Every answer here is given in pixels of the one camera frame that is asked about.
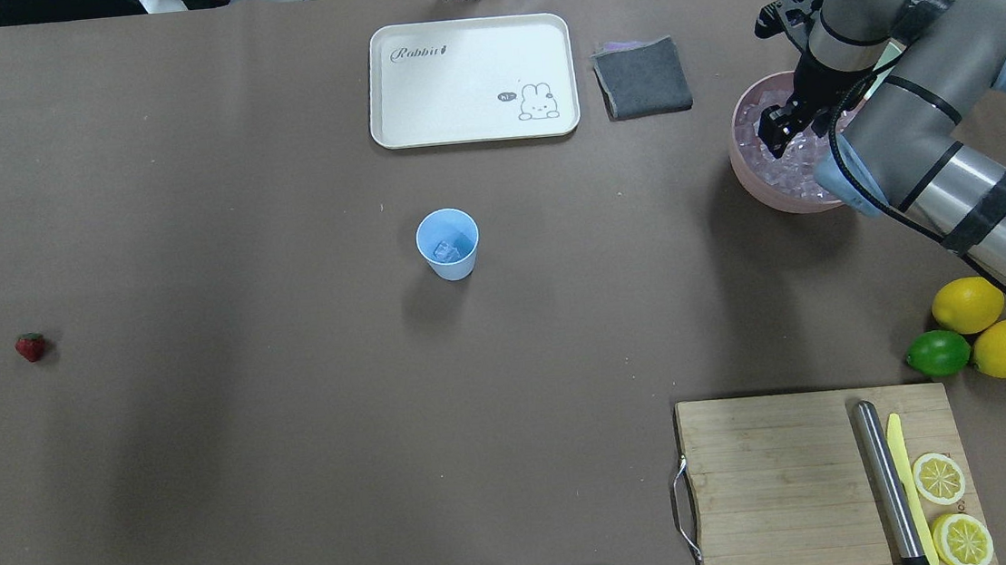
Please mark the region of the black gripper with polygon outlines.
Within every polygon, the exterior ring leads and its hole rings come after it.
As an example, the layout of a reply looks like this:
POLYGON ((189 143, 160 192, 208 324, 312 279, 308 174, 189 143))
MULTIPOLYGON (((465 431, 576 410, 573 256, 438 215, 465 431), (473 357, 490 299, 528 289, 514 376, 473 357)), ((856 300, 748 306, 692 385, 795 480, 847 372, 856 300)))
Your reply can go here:
POLYGON ((757 136, 773 159, 783 158, 787 146, 814 120, 827 116, 852 90, 868 69, 835 70, 804 51, 794 71, 792 96, 784 105, 766 107, 757 124, 757 136))

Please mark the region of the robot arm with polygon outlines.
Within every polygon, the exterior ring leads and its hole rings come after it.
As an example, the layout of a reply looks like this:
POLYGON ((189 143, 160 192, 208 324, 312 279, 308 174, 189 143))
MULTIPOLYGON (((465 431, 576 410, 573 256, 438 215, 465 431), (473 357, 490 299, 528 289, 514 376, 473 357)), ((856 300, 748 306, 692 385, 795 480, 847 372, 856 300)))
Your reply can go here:
POLYGON ((814 127, 823 188, 1006 293, 1006 167, 952 137, 982 96, 1006 93, 1006 0, 777 0, 754 34, 800 52, 789 99, 757 126, 771 154, 814 127))

